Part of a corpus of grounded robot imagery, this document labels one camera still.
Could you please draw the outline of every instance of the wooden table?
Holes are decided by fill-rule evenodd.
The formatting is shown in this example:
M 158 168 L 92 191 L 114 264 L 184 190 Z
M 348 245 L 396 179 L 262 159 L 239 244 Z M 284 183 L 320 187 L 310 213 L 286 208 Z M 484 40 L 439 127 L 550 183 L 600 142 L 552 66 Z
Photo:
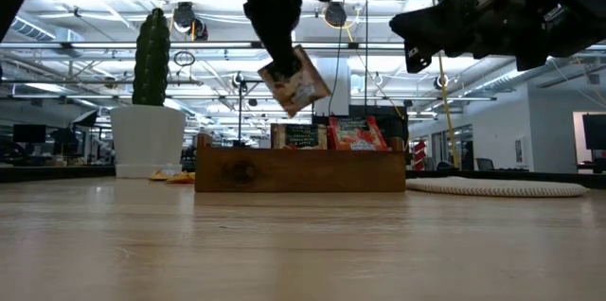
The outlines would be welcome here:
M 604 300 L 606 192 L 577 199 L 0 185 L 3 300 Z

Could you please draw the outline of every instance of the white pot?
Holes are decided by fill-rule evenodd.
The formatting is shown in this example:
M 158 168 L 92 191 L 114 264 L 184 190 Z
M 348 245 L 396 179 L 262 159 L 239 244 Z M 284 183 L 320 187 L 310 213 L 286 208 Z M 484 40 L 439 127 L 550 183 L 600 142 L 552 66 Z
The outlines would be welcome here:
M 114 108 L 117 178 L 149 178 L 158 169 L 181 170 L 186 115 L 168 107 Z

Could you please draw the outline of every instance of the ceiling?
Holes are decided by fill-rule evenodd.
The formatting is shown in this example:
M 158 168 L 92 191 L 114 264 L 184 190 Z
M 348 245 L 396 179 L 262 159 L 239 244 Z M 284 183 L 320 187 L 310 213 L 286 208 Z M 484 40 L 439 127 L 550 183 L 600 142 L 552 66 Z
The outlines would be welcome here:
M 439 75 L 439 58 L 434 58 L 432 65 L 422 72 L 408 74 L 403 49 L 398 50 L 398 46 L 401 48 L 402 39 L 393 34 L 388 26 L 388 21 L 395 14 L 429 7 L 432 4 L 431 0 L 343 1 L 350 27 L 348 32 L 341 32 L 341 39 L 339 39 L 340 30 L 328 26 L 322 18 L 321 11 L 326 5 L 305 0 L 300 23 L 294 30 L 294 41 L 299 43 L 392 44 L 393 46 L 390 46 L 395 47 L 396 50 L 369 50 L 367 67 L 368 71 L 373 74 L 371 78 L 374 78 L 373 80 L 389 96 L 397 94 L 420 97 L 436 95 L 434 79 Z M 112 48 L 112 44 L 133 42 L 138 35 L 138 27 L 151 9 L 162 8 L 167 15 L 170 15 L 178 2 L 193 3 L 197 15 L 207 26 L 210 42 L 230 43 L 258 40 L 242 12 L 242 4 L 245 0 L 26 0 L 19 16 L 35 26 L 44 30 L 70 30 L 80 35 L 82 41 L 109 44 L 105 49 L 79 50 L 78 59 L 53 50 L 26 47 L 0 49 L 0 56 L 4 56 L 5 62 L 10 65 L 20 63 L 19 70 L 15 70 L 13 75 L 8 75 L 7 78 L 32 81 L 53 80 L 53 84 L 58 80 L 69 80 L 75 83 L 64 84 L 61 89 L 70 94 L 127 96 L 132 92 L 132 87 L 128 84 L 117 87 L 98 84 L 100 80 L 108 78 L 115 80 L 133 78 L 134 53 L 128 49 L 116 50 Z M 171 38 L 174 43 L 187 42 L 187 36 L 175 29 L 172 30 Z M 32 42 L 32 39 L 12 31 L 4 42 Z M 177 72 L 181 67 L 171 62 L 171 79 L 179 80 L 182 83 L 170 85 L 167 95 L 233 95 L 230 81 L 235 73 L 241 72 L 246 78 L 258 80 L 257 70 L 271 61 L 262 49 L 226 49 L 191 50 L 197 61 L 192 66 L 182 69 L 178 76 Z M 309 50 L 308 53 L 312 58 L 336 57 L 337 54 L 335 49 Z M 351 51 L 340 51 L 339 53 L 341 56 L 348 57 L 352 75 L 363 76 L 365 74 L 363 59 L 358 54 Z M 500 57 L 488 57 L 479 61 L 469 56 L 441 60 L 444 71 L 450 79 L 449 90 L 451 91 L 473 85 L 512 62 L 512 59 Z M 57 93 L 52 89 L 49 90 L 47 85 L 41 86 L 40 82 L 32 83 L 29 86 L 21 85 L 16 89 L 17 93 L 25 94 L 29 93 L 32 88 L 38 89 L 40 94 Z M 374 83 L 368 84 L 368 93 L 370 95 L 380 94 Z M 264 85 L 259 85 L 250 93 L 251 96 L 263 97 L 268 94 Z M 108 107 L 129 103 L 128 99 L 106 97 L 82 100 Z M 219 116 L 236 115 L 235 112 L 230 111 L 231 107 L 229 107 L 230 104 L 237 103 L 236 100 L 224 103 L 208 98 L 175 98 L 173 101 L 175 107 L 190 112 L 191 120 L 207 116 L 218 118 Z M 425 104 L 420 103 L 413 107 L 413 111 L 424 111 L 425 107 Z M 276 112 L 276 117 L 285 116 L 285 114 L 278 113 L 279 106 L 270 98 L 261 98 L 257 107 L 246 106 L 246 108 Z M 259 115 L 260 112 L 250 114 L 250 116 Z M 292 122 L 309 122 L 309 115 L 302 115 Z M 249 133 L 259 133 L 258 126 L 258 123 L 251 122 Z

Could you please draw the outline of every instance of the cactus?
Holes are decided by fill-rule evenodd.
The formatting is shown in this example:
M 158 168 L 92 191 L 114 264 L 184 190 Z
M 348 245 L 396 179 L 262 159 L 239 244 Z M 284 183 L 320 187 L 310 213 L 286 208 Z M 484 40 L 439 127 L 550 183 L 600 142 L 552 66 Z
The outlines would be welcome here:
M 141 25 L 134 55 L 133 104 L 163 106 L 169 85 L 170 30 L 161 9 Z

